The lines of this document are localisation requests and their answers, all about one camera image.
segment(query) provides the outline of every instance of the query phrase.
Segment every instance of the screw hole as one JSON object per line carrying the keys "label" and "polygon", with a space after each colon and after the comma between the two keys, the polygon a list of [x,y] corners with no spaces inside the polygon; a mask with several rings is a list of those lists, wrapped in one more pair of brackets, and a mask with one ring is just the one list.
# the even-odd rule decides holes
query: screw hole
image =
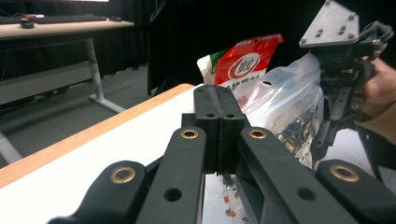
{"label": "screw hole", "polygon": [[338,169],[337,170],[338,171],[338,173],[340,173],[341,175],[344,175],[344,176],[352,176],[352,173],[350,173],[348,170],[346,170],[346,169]]}
{"label": "screw hole", "polygon": [[266,87],[272,87],[272,83],[269,81],[264,81],[262,84]]}
{"label": "screw hole", "polygon": [[298,196],[300,196],[300,198],[302,198],[303,200],[306,200],[306,201],[314,201],[316,198],[315,193],[312,190],[307,189],[307,188],[297,189],[297,194],[298,194]]}
{"label": "screw hole", "polygon": [[163,197],[165,198],[166,201],[168,202],[175,202],[179,200],[182,196],[181,190],[180,189],[168,189]]}

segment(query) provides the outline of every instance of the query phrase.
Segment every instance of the white table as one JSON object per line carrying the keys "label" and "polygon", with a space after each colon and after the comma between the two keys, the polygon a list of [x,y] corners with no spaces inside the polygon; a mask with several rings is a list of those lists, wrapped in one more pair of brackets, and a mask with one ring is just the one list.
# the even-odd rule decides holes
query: white table
{"label": "white table", "polygon": [[[161,157],[173,131],[180,128],[181,114],[190,112],[192,89],[182,85],[0,170],[0,223],[42,224],[71,215],[93,180],[111,163],[127,160],[148,165]],[[350,161],[369,171],[356,138],[353,131],[340,132],[327,159]],[[61,155],[53,156],[56,150]],[[204,214],[210,217],[216,211],[206,207]],[[204,223],[230,221],[226,216],[204,217]]]}

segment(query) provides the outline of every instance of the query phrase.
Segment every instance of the human hand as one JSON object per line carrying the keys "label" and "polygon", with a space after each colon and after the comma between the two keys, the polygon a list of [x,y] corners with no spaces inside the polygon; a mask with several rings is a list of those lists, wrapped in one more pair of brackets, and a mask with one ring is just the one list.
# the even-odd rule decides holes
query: human hand
{"label": "human hand", "polygon": [[381,59],[373,61],[375,74],[368,80],[363,112],[376,117],[396,102],[396,70]]}

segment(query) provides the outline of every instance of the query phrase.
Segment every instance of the keyboard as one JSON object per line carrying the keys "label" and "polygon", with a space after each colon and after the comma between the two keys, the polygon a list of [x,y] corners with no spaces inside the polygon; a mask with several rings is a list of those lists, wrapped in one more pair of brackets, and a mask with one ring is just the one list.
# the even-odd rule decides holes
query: keyboard
{"label": "keyboard", "polygon": [[20,17],[0,17],[0,25],[19,24],[20,22]]}
{"label": "keyboard", "polygon": [[107,17],[96,15],[67,15],[67,16],[45,16],[43,18],[32,18],[37,24],[53,24],[84,21],[106,21]]}

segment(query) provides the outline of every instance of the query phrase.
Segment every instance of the snack bag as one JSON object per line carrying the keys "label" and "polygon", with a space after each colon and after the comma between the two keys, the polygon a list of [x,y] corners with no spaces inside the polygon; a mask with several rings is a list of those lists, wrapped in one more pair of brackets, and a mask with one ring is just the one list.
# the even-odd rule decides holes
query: snack bag
{"label": "snack bag", "polygon": [[249,81],[265,74],[277,45],[283,42],[281,34],[252,37],[225,53],[217,52],[198,60],[204,83],[226,87],[238,100]]}

